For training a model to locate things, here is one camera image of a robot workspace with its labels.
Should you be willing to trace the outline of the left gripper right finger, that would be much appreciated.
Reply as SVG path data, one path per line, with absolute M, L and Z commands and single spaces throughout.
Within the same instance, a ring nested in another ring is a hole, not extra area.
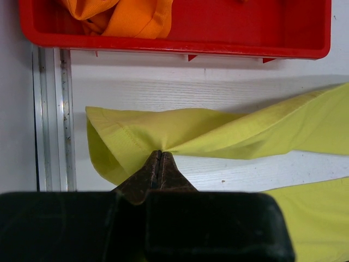
M 169 152 L 163 152 L 158 171 L 158 189 L 179 192 L 197 192 L 197 189 L 178 170 L 174 157 Z

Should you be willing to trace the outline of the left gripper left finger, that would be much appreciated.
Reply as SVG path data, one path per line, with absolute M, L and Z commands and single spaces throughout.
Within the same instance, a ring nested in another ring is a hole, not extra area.
M 113 189 L 112 192 L 121 195 L 133 205 L 143 203 L 148 191 L 151 190 L 152 187 L 157 187 L 160 160 L 161 151 L 153 151 L 141 169 Z

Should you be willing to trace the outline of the yellow-green trousers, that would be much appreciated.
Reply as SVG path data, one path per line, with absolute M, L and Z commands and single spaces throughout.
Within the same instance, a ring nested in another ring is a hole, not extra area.
M 348 155 L 348 84 L 250 114 L 210 109 L 162 112 L 86 107 L 91 162 L 118 185 L 155 150 L 255 159 L 292 150 Z M 285 216 L 297 261 L 348 261 L 348 178 L 270 190 Z

